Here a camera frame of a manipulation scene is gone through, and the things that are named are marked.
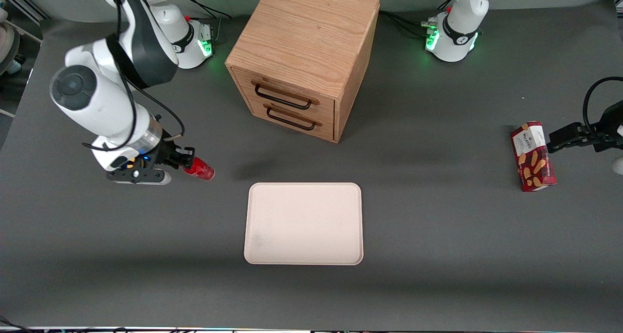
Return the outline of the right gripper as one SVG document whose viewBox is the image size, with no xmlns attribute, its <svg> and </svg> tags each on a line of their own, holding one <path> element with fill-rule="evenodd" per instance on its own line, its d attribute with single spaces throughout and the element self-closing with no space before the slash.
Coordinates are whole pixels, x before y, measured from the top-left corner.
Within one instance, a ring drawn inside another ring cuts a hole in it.
<svg viewBox="0 0 623 333">
<path fill-rule="evenodd" d="M 138 139 L 122 148 L 112 151 L 94 149 L 95 159 L 106 171 L 117 169 L 153 169 L 158 154 L 171 148 L 172 142 L 163 140 L 160 136 L 139 136 Z M 167 165 L 174 169 L 190 169 L 194 159 L 195 148 L 176 147 L 167 158 Z"/>
</svg>

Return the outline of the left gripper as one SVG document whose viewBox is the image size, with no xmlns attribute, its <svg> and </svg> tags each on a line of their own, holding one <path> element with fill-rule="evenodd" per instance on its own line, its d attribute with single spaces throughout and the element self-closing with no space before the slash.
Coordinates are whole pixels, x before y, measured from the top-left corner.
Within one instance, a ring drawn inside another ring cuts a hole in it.
<svg viewBox="0 0 623 333">
<path fill-rule="evenodd" d="M 610 105 L 601 118 L 592 125 L 598 141 L 594 140 L 589 129 L 579 122 L 566 125 L 549 134 L 547 143 L 549 154 L 565 148 L 585 147 L 593 145 L 594 151 L 600 153 L 608 149 L 623 149 L 623 137 L 619 129 L 623 124 L 623 101 Z"/>
</svg>

